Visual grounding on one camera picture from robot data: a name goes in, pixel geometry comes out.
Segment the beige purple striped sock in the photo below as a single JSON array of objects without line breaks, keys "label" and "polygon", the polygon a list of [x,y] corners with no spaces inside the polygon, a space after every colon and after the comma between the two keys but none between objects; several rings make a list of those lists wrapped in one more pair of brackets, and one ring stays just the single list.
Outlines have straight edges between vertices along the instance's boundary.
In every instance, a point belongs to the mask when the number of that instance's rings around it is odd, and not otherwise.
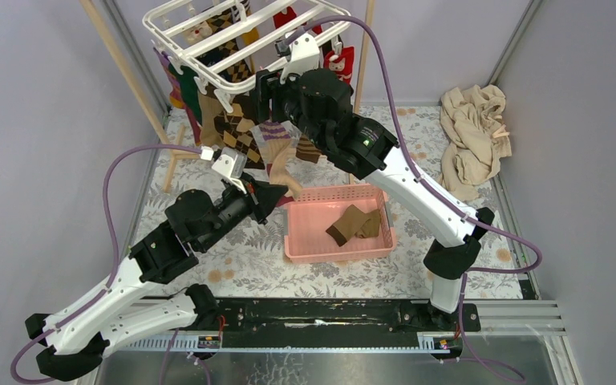
[{"label": "beige purple striped sock", "polygon": [[287,161],[295,155],[294,149],[298,143],[292,136],[293,132],[285,125],[271,121],[260,123],[251,132],[261,153],[269,182],[286,186],[286,197],[298,198],[302,185],[286,168]]}]

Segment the plain brown sock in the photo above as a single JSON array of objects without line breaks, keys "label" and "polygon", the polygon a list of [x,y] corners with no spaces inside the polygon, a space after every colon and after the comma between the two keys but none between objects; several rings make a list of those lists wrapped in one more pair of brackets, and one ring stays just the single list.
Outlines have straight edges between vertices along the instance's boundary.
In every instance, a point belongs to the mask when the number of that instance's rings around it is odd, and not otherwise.
[{"label": "plain brown sock", "polygon": [[352,238],[377,237],[380,224],[381,216],[378,209],[365,213],[357,206],[350,205],[343,215],[326,230],[326,233],[341,247]]}]

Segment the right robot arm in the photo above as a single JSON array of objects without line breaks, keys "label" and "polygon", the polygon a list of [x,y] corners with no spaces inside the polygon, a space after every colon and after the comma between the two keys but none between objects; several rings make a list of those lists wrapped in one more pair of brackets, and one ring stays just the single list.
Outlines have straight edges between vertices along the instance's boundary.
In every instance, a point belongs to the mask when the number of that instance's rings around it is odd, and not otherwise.
[{"label": "right robot arm", "polygon": [[260,120],[291,122],[338,169],[372,184],[422,221],[435,237],[423,263],[433,273],[428,320],[448,330],[460,319],[461,276],[476,261],[491,209],[454,198],[405,156],[400,135],[353,111],[351,86],[325,68],[282,77],[259,71],[251,92]]}]

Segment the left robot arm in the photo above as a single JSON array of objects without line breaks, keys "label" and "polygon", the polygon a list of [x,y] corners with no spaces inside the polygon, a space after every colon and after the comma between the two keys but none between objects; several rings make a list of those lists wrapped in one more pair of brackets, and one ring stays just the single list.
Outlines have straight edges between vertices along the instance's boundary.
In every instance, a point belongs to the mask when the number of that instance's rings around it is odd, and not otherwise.
[{"label": "left robot arm", "polygon": [[214,330],[221,312],[205,284],[193,284],[155,306],[127,312],[134,302],[164,288],[199,262],[246,218],[267,222],[287,193],[284,185],[257,181],[248,174],[238,188],[225,184],[212,200],[199,189],[181,193],[159,224],[121,259],[111,283],[102,282],[84,298],[56,314],[32,314],[27,333],[45,348],[36,356],[42,375],[71,381],[96,369],[119,348],[170,329]]}]

